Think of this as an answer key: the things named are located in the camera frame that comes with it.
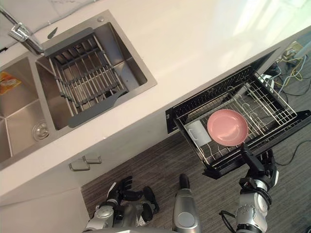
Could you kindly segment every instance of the yellow package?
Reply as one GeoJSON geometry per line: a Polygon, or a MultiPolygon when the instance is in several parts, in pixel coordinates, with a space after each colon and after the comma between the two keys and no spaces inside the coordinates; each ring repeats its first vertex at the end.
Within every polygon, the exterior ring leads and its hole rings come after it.
{"type": "Polygon", "coordinates": [[[2,71],[0,73],[0,95],[3,95],[4,93],[13,89],[19,84],[21,84],[21,81],[14,78],[7,72],[2,71]]]}

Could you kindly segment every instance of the countertop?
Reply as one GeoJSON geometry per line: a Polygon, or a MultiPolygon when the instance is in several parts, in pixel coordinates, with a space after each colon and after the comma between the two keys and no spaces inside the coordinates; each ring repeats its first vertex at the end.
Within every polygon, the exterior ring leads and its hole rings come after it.
{"type": "MultiPolygon", "coordinates": [[[[2,170],[0,196],[311,25],[303,0],[100,0],[35,35],[43,43],[55,27],[60,34],[106,9],[157,85],[2,170]]],[[[15,44],[0,66],[25,51],[15,44]]]]}

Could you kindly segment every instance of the pink plate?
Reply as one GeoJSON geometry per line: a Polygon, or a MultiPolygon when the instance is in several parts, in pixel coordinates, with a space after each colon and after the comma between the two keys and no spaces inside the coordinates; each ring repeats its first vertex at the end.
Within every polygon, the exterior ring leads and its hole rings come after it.
{"type": "Polygon", "coordinates": [[[209,117],[207,131],[215,142],[233,147],[246,139],[248,127],[245,118],[240,113],[230,109],[221,109],[209,117]]]}

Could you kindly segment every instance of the power outlet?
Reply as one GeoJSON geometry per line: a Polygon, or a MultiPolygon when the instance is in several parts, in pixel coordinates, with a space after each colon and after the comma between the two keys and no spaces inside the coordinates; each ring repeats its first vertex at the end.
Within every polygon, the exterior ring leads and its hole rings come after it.
{"type": "Polygon", "coordinates": [[[283,52],[283,59],[290,60],[292,59],[301,49],[303,48],[297,41],[291,43],[288,48],[283,52]]]}

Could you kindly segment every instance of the cabinet handle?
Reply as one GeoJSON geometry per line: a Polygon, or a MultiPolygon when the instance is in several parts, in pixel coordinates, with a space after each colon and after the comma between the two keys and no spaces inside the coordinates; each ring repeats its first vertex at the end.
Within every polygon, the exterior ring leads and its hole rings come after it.
{"type": "Polygon", "coordinates": [[[102,163],[102,158],[100,156],[97,157],[98,160],[92,159],[92,160],[87,160],[86,162],[88,164],[101,164],[102,163]]]}
{"type": "Polygon", "coordinates": [[[91,169],[91,166],[89,165],[89,163],[86,161],[85,156],[82,156],[83,162],[86,164],[86,168],[73,168],[72,164],[69,164],[69,168],[71,171],[88,171],[91,169]]]}

